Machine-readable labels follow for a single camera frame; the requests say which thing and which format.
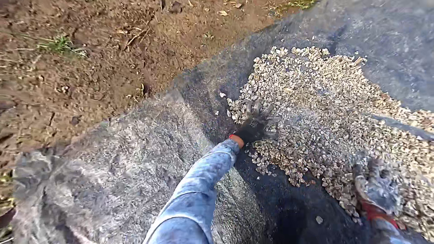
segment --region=dirt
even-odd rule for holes
[[[0,167],[164,91],[182,70],[272,24],[274,4],[1,0]],[[64,35],[87,57],[38,48]]]

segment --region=green grass tuft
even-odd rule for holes
[[[39,43],[37,47],[52,53],[66,54],[73,53],[81,57],[87,57],[87,52],[81,48],[74,48],[72,41],[67,36],[56,36],[54,39],[45,39],[46,43]]]
[[[290,7],[298,7],[300,9],[308,9],[316,3],[316,0],[290,0],[288,5]]]

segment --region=stone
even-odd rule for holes
[[[324,221],[320,216],[317,216],[317,217],[315,218],[315,220],[316,220],[316,222],[317,222],[318,224],[322,224],[323,221]]]

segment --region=gravel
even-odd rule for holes
[[[253,143],[252,162],[269,175],[278,165],[294,186],[308,185],[310,171],[339,205],[361,223],[356,210],[352,167],[380,157],[394,173],[402,196],[395,211],[407,226],[434,241],[434,142],[388,125],[392,119],[424,132],[434,132],[434,113],[411,111],[363,76],[363,57],[330,56],[316,47],[273,47],[254,59],[254,72],[235,101],[227,98],[227,116],[236,123],[247,118],[246,103],[261,98],[274,105],[270,117],[282,118],[268,127],[277,141]]]

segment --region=hand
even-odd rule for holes
[[[388,170],[381,170],[384,165],[381,159],[372,159],[368,162],[369,178],[366,179],[362,172],[362,166],[357,164],[354,168],[354,184],[357,197],[365,211],[383,212],[392,215],[398,212],[401,198],[398,193],[398,186],[391,180]]]
[[[247,116],[248,118],[243,122],[240,129],[234,133],[234,135],[240,137],[244,144],[248,142],[254,142],[263,139],[277,139],[278,134],[276,132],[265,132],[264,129],[271,123],[275,123],[279,118],[265,119],[267,115],[273,109],[273,105],[268,106],[262,113],[261,109],[262,99],[256,100],[252,111],[252,101],[247,103]]]

